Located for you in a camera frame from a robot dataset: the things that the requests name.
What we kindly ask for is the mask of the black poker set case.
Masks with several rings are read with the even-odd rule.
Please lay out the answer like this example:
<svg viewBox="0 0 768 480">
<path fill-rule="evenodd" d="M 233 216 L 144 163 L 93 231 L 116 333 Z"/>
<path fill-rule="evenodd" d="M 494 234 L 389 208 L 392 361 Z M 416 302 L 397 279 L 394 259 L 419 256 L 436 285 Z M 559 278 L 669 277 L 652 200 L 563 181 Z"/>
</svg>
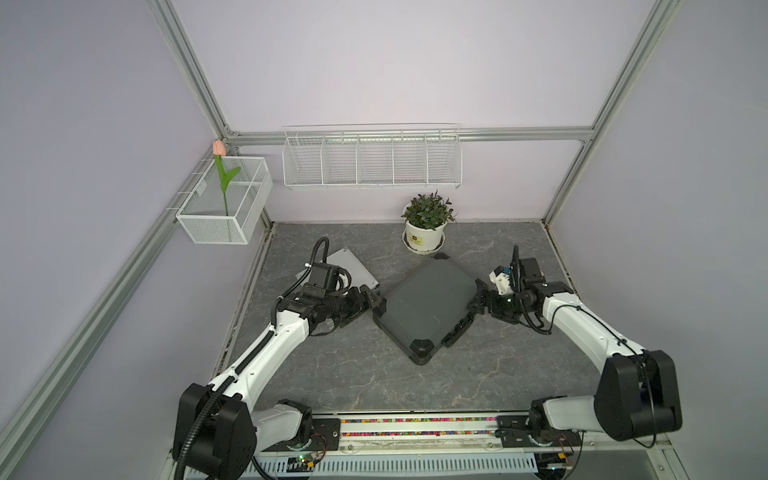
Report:
<svg viewBox="0 0 768 480">
<path fill-rule="evenodd" d="M 476 279 L 437 253 L 383 296 L 373 320 L 413 363 L 425 365 L 474 322 L 467 319 L 467 306 L 477 300 Z"/>
</svg>

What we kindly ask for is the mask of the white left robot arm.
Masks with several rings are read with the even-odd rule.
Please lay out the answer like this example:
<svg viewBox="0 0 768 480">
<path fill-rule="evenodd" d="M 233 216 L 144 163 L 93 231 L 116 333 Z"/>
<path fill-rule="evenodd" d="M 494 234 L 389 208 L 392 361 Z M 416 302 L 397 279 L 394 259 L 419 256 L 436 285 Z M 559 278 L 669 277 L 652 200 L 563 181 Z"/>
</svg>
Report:
<svg viewBox="0 0 768 480">
<path fill-rule="evenodd" d="M 206 384 L 191 384 L 177 410 L 172 458 L 174 478 L 193 469 L 210 479 L 238 479 L 259 465 L 258 452 L 276 444 L 294 449 L 317 438 L 311 407 L 281 400 L 260 410 L 264 388 L 306 339 L 327 336 L 373 308 L 367 285 L 328 260 L 330 241 L 314 244 L 302 275 L 270 309 L 266 328 L 232 365 Z"/>
</svg>

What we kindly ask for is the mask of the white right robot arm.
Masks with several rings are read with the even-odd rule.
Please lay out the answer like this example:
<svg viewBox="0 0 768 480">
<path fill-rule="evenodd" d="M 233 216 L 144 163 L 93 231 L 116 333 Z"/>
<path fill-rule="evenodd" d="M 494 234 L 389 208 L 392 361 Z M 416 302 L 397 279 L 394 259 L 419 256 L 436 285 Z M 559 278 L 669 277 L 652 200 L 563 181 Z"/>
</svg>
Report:
<svg viewBox="0 0 768 480">
<path fill-rule="evenodd" d="M 541 446 L 567 431 L 603 433 L 645 448 L 683 426 L 674 360 L 611 327 L 562 281 L 546 279 L 534 258 L 514 255 L 508 266 L 476 283 L 470 316 L 489 315 L 550 336 L 563 332 L 600 373 L 596 392 L 535 400 L 519 432 Z"/>
</svg>

